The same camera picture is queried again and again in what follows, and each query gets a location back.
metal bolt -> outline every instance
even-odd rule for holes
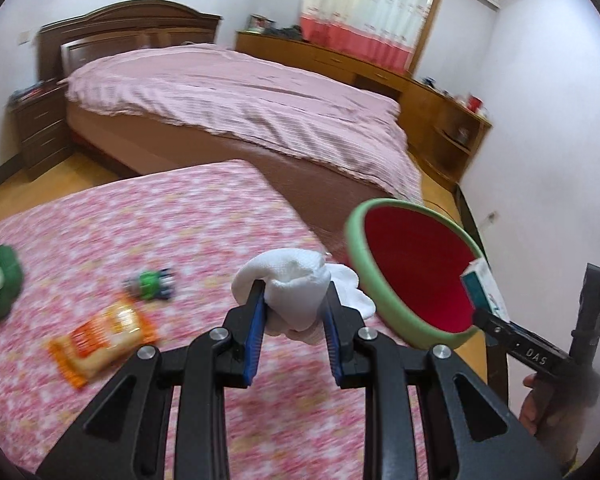
[[[214,341],[222,341],[222,339],[227,339],[229,337],[229,331],[223,326],[219,326],[209,332],[209,337]]]
[[[360,330],[358,330],[358,337],[360,339],[364,339],[365,341],[373,341],[376,337],[378,337],[378,330],[371,328],[370,326],[363,326]]]
[[[438,359],[447,359],[451,357],[451,348],[447,345],[435,345],[433,347],[433,355]]]
[[[138,357],[144,360],[153,359],[155,356],[155,347],[145,345],[138,349]]]

pink floral tablecloth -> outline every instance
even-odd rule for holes
[[[112,303],[125,278],[175,270],[176,297],[143,307],[165,350],[222,323],[235,306],[232,277],[253,256],[280,247],[324,251],[261,174],[238,160],[61,198],[0,222],[0,242],[15,248],[26,275],[10,317],[0,324],[0,446],[32,471],[113,374],[74,390],[46,343]],[[390,333],[379,319],[369,321]],[[324,344],[266,336],[253,386],[225,394],[232,478],[362,477],[364,392],[336,387]],[[175,399],[167,479],[176,412]],[[426,476],[420,438],[418,458],[420,476]]]

curtain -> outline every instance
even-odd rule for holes
[[[429,0],[304,0],[306,40],[404,72],[413,56]]]

snack wrapper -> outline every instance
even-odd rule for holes
[[[143,344],[157,339],[152,325],[131,300],[119,300],[48,345],[64,378],[83,387],[99,371]]]

red cup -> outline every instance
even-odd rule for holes
[[[470,112],[473,112],[475,114],[478,111],[478,108],[480,108],[481,106],[482,106],[482,101],[480,101],[480,99],[478,99],[477,97],[474,97],[472,95],[469,95],[469,100],[466,102],[467,110],[469,110]]]

